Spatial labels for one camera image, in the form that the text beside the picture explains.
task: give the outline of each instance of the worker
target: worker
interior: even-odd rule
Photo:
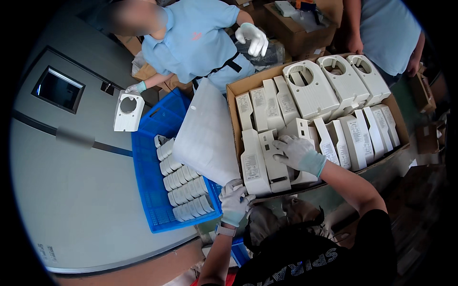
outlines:
[[[224,28],[237,23],[235,37],[242,44],[251,40],[248,54],[265,56],[268,40],[254,25],[251,16],[234,5],[218,0],[181,0],[165,8],[155,0],[123,1],[116,11],[116,24],[138,36],[147,31],[142,43],[143,56],[157,74],[132,86],[127,92],[142,92],[170,79],[193,81],[197,89],[207,77],[222,93],[226,84],[254,74],[255,68],[232,42]]]
[[[320,223],[317,219],[290,225],[261,242],[260,251],[239,269],[233,285],[327,285],[339,281],[390,285],[396,275],[396,253],[387,208],[377,190],[362,177],[317,153],[307,139],[280,136],[273,145],[285,154],[273,155],[275,160],[320,177],[359,212],[354,246],[341,247],[310,231],[311,226]],[[253,195],[247,195],[241,200],[246,188],[234,190],[239,184],[240,179],[232,180],[221,190],[223,217],[202,267],[199,286],[225,284],[232,235],[253,199]]]
[[[416,75],[425,34],[401,0],[343,0],[346,48],[375,64],[388,87]]]

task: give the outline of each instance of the white plastic sheet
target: white plastic sheet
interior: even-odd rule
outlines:
[[[229,109],[222,93],[203,78],[173,146],[178,162],[224,186],[240,178]]]

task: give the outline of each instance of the black shirt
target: black shirt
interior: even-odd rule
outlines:
[[[371,210],[360,219],[351,249],[304,230],[279,231],[267,248],[240,268],[233,285],[390,285],[396,263],[389,216]]]

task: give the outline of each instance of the warning label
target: warning label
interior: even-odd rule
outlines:
[[[251,94],[255,107],[266,105],[266,99],[264,97],[264,92],[262,91],[262,89],[254,90],[251,92]]]
[[[383,117],[383,114],[380,110],[374,110],[372,112],[375,115],[375,118],[377,118],[378,124],[380,125],[381,129],[384,129],[387,127],[387,122],[385,121],[385,118]]]
[[[348,128],[350,128],[350,133],[351,133],[351,136],[353,137],[353,142],[356,144],[356,143],[360,143],[363,141],[363,136],[361,136],[361,130],[360,130],[360,127],[358,125],[358,122],[355,120],[355,121],[349,121],[347,122],[348,124]]]
[[[322,146],[322,151],[324,152],[326,159],[333,162],[334,164],[339,165],[339,161],[337,160],[337,156],[336,156],[336,153],[334,152],[334,147],[331,142],[324,144]]]
[[[239,105],[240,113],[250,112],[250,99],[248,95],[238,97],[237,104]]]
[[[283,113],[296,111],[294,107],[293,99],[289,94],[283,94],[278,96],[279,103],[282,107]]]
[[[351,167],[350,163],[350,155],[348,154],[348,148],[346,145],[340,145],[338,148],[339,156],[340,156],[340,165],[345,169]]]
[[[267,108],[266,108],[267,117],[278,116],[278,108],[277,108],[277,104],[275,100],[276,99],[274,97],[267,99]]]
[[[257,164],[256,154],[252,154],[243,158],[243,164],[245,167],[246,180],[252,180],[259,178],[259,167]]]
[[[391,114],[390,108],[388,106],[382,107],[383,115],[385,116],[386,120],[388,121],[388,124],[396,124],[394,122],[393,115]]]
[[[369,137],[369,133],[364,133],[363,134],[364,138],[364,155],[373,155],[374,152],[372,151],[372,143],[371,143],[371,138]]]

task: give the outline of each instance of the wristwatch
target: wristwatch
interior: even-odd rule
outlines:
[[[234,229],[231,229],[231,228],[227,228],[227,227],[223,227],[221,225],[221,222],[218,223],[218,227],[216,229],[216,235],[218,234],[224,234],[224,235],[227,235],[227,236],[230,236],[230,237],[234,237],[235,236],[235,231],[237,229],[234,228]]]

